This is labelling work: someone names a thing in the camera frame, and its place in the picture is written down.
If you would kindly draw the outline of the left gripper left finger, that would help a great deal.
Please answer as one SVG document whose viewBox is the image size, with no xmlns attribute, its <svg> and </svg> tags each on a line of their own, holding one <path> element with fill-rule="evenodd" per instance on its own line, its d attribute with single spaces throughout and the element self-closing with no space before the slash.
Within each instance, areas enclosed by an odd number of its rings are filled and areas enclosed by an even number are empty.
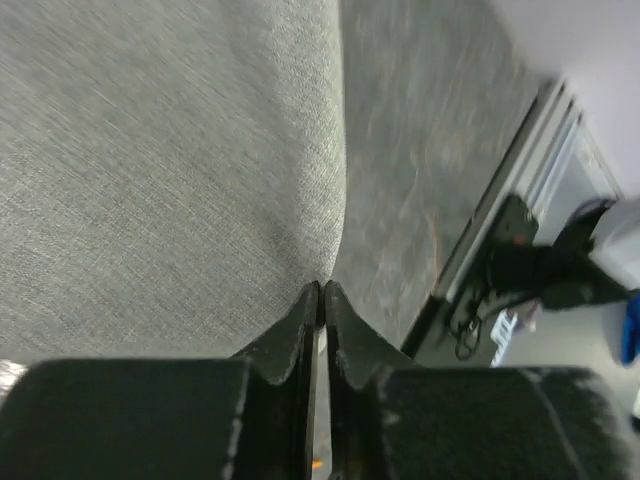
<svg viewBox="0 0 640 480">
<path fill-rule="evenodd" d="M 235 355 L 63 359 L 1 407 L 5 479 L 307 479 L 320 286 Z"/>
</svg>

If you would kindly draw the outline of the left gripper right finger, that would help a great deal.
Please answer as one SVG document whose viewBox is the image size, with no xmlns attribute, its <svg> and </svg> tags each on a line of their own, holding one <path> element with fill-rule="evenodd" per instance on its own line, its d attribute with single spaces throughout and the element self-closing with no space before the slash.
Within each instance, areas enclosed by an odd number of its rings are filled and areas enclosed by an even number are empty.
<svg viewBox="0 0 640 480">
<path fill-rule="evenodd" d="M 635 479 L 639 443 L 593 371 L 425 368 L 324 289 L 336 479 Z"/>
</svg>

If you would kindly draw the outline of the grey cloth napkin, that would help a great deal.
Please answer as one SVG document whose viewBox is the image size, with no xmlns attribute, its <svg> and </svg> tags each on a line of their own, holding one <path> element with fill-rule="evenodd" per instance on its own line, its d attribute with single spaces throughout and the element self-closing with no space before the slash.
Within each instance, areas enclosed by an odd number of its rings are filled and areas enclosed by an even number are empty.
<svg viewBox="0 0 640 480">
<path fill-rule="evenodd" d="M 334 1 L 1 5 L 1 354 L 230 353 L 334 268 Z"/>
</svg>

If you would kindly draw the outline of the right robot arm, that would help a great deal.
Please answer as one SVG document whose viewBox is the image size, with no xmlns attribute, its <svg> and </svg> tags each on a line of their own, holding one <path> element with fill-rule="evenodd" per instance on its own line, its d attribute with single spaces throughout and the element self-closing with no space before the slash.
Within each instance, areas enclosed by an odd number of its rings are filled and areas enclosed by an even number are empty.
<svg viewBox="0 0 640 480">
<path fill-rule="evenodd" d="M 561 311 L 639 293 L 639 199 L 582 204 L 550 244 L 496 242 L 485 270 L 498 295 Z"/>
</svg>

